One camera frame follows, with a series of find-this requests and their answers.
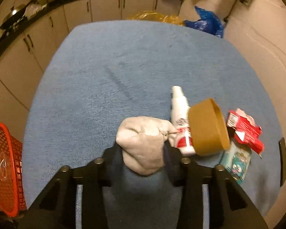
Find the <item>brown container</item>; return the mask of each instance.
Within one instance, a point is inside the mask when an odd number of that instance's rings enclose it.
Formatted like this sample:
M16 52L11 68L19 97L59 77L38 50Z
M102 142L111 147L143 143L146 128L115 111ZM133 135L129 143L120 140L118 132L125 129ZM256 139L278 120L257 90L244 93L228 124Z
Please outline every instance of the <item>brown container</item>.
M229 149L230 141L225 119L212 98L189 109L188 123L193 146L199 156L212 155Z

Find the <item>orange laundry basket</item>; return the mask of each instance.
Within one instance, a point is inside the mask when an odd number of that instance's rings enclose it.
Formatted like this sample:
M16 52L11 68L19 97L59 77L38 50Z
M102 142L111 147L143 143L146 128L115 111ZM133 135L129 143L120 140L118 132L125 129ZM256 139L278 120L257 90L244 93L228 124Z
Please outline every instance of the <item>orange laundry basket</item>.
M0 207L11 217L26 209L21 174L22 143L0 123Z

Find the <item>table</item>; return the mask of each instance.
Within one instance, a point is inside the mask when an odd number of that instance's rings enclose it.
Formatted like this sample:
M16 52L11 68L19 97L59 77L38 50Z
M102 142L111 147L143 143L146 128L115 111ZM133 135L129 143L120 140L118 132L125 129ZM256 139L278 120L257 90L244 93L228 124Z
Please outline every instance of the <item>table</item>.
M190 105L207 97L226 116L237 107L262 127L266 150L253 154L242 188L262 215L280 190L282 137L273 105L254 70L226 40L191 28L144 21L90 23L67 36L37 89L23 143L23 187L28 207L65 164L83 166L113 145L124 118L170 119L171 87ZM221 154L198 157L213 167ZM208 194L204 187L204 225ZM103 196L110 229L175 228L181 188L161 170L141 177L124 166ZM81 187L77 194L80 228Z

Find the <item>barcode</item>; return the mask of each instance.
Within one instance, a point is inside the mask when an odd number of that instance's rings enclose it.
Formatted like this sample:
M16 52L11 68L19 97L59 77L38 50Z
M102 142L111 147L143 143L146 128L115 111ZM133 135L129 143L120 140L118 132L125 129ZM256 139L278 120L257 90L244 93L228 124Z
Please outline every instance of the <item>barcode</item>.
M237 121L238 121L238 117L235 114L230 113L228 121L227 121L227 126L236 127Z

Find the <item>white tube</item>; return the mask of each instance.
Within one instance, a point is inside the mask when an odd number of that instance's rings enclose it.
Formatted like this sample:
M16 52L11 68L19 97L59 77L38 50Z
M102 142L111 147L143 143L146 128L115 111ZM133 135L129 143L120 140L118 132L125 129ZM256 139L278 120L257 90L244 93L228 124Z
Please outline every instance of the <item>white tube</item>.
M192 146L192 138L188 125L189 108L188 100L184 96L182 88L180 86L173 86L171 122L178 131L174 147L178 148L183 156L196 154Z

